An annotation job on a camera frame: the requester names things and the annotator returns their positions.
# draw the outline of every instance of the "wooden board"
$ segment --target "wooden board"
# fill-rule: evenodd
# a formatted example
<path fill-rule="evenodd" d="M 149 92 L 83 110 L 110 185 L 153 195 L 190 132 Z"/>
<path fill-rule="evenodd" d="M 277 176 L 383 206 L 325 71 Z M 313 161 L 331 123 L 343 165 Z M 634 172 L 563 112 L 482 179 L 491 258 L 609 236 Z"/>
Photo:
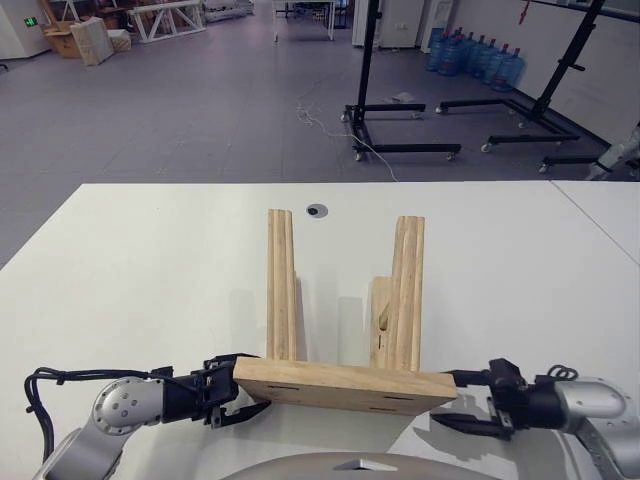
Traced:
<path fill-rule="evenodd" d="M 256 399 L 398 415 L 420 415 L 456 398 L 453 377 L 444 373 L 239 358 L 233 378 Z"/>
<path fill-rule="evenodd" d="M 371 286 L 371 351 L 369 365 L 387 367 L 391 277 L 375 277 Z"/>
<path fill-rule="evenodd" d="M 387 368 L 420 369 L 424 217 L 400 217 L 391 275 Z"/>
<path fill-rule="evenodd" d="M 297 356 L 293 221 L 288 210 L 269 210 L 267 259 L 267 357 Z"/>

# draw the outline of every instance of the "black cable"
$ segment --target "black cable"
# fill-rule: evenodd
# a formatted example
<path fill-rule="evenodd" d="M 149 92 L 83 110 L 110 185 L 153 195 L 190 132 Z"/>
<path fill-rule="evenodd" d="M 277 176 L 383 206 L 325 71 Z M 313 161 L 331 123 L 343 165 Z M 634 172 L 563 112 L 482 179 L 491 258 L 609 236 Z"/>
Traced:
<path fill-rule="evenodd" d="M 178 382 L 171 377 L 164 375 L 152 374 L 149 372 L 141 372 L 138 370 L 72 370 L 63 371 L 55 370 L 48 367 L 37 368 L 31 375 L 29 375 L 24 381 L 24 391 L 29 401 L 29 407 L 27 413 L 34 413 L 40 429 L 42 430 L 42 436 L 44 439 L 44 449 L 42 455 L 42 462 L 44 463 L 47 458 L 53 453 L 55 447 L 55 436 L 53 421 L 47 412 L 47 409 L 42 405 L 40 400 L 40 392 L 38 390 L 38 380 L 54 380 L 58 385 L 64 385 L 65 382 L 84 382 L 92 380 L 117 380 L 122 377 L 136 377 L 142 379 L 156 379 L 163 380 L 164 382 L 171 383 L 179 386 L 185 390 L 188 390 L 194 395 L 199 393 L 198 388 L 190 387 L 184 383 Z"/>
<path fill-rule="evenodd" d="M 547 375 L 558 380 L 575 380 L 578 378 L 578 371 L 574 368 L 566 367 L 560 363 L 553 365 L 548 371 Z"/>

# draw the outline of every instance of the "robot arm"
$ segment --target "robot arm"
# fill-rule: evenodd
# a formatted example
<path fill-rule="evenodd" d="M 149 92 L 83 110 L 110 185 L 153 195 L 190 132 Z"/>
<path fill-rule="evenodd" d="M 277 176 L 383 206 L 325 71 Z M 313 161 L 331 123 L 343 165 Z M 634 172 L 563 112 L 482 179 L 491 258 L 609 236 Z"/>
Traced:
<path fill-rule="evenodd" d="M 110 383 L 98 395 L 85 426 L 60 442 L 34 480 L 106 480 L 115 472 L 124 444 L 144 425 L 191 418 L 219 428 L 257 415 L 269 402 L 232 415 L 222 407 L 238 396 L 233 381 L 237 357 L 205 361 L 204 369 L 184 377 L 173 378 L 173 369 L 165 367 L 152 371 L 153 378 L 123 377 Z"/>
<path fill-rule="evenodd" d="M 557 382 L 565 422 L 604 480 L 640 478 L 640 419 L 631 397 L 601 378 Z"/>
<path fill-rule="evenodd" d="M 491 420 L 441 413 L 431 415 L 435 421 L 503 440 L 527 428 L 560 430 L 580 440 L 603 480 L 640 479 L 640 419 L 631 397 L 614 385 L 601 378 L 578 378 L 562 365 L 530 385 L 504 358 L 491 360 L 489 370 L 451 373 L 459 387 L 489 387 Z"/>

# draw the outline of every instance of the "red strap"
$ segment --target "red strap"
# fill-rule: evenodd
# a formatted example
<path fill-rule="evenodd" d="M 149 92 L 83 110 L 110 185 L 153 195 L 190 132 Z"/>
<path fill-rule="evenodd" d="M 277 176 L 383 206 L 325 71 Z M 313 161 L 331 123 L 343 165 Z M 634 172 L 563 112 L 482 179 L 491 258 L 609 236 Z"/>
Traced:
<path fill-rule="evenodd" d="M 527 0 L 527 4 L 524 6 L 524 10 L 522 10 L 522 13 L 520 14 L 520 21 L 518 22 L 518 25 L 522 25 L 522 22 L 524 22 L 524 17 L 527 16 L 529 5 L 531 5 L 531 0 Z"/>

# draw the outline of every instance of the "white cable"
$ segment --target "white cable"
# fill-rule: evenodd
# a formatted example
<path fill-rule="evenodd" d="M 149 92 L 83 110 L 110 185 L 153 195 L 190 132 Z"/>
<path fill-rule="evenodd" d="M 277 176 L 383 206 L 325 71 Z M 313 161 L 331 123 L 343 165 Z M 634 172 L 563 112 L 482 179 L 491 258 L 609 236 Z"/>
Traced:
<path fill-rule="evenodd" d="M 339 72 L 339 73 L 337 73 L 336 75 L 340 76 L 343 73 L 344 73 L 344 70 Z M 398 178 L 396 177 L 395 173 L 393 172 L 393 168 L 391 167 L 391 165 L 389 165 L 389 162 L 387 162 L 382 155 L 380 155 L 378 152 L 376 152 L 371 145 L 369 145 L 368 143 L 360 140 L 358 137 L 356 137 L 352 133 L 332 133 L 332 132 L 329 132 L 327 130 L 327 128 L 325 127 L 324 123 L 322 123 L 319 119 L 315 118 L 310 113 L 310 110 L 315 106 L 315 102 L 312 102 L 307 107 L 305 107 L 303 105 L 302 99 L 304 97 L 306 97 L 307 95 L 311 94 L 311 92 L 313 92 L 316 88 L 318 88 L 327 78 L 332 77 L 332 76 L 333 76 L 333 74 L 329 74 L 329 75 L 324 76 L 320 80 L 316 80 L 313 83 L 313 85 L 311 85 L 311 88 L 309 88 L 309 90 L 307 90 L 302 95 L 299 95 L 298 97 L 296 97 L 296 103 L 297 103 L 296 114 L 298 116 L 298 120 L 300 120 L 302 123 L 304 123 L 305 125 L 308 125 L 310 127 L 313 127 L 313 125 L 315 123 L 317 123 L 318 125 L 320 125 L 320 128 L 322 129 L 322 132 L 328 137 L 353 138 L 356 142 L 364 145 L 369 150 L 371 150 L 371 153 L 373 153 L 376 157 L 378 157 L 380 159 L 380 161 L 382 161 L 382 163 L 384 165 L 386 165 L 387 169 L 389 170 L 389 174 L 391 175 L 391 178 L 393 179 L 393 181 L 400 183 L 400 180 L 398 180 Z"/>

